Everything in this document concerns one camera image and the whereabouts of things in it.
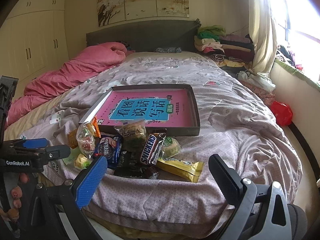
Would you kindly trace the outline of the left hand red nails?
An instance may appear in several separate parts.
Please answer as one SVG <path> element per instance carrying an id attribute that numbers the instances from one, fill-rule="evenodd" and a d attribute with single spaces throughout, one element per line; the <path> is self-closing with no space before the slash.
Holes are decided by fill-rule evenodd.
<path id="1" fill-rule="evenodd" d="M 4 212 L 1 209 L 1 217 L 5 221 L 16 222 L 19 219 L 19 209 L 22 206 L 20 198 L 22 197 L 22 189 L 18 186 L 18 182 L 26 184 L 29 181 L 29 176 L 25 173 L 6 173 L 4 175 L 4 186 L 6 196 L 10 195 L 10 209 Z"/>

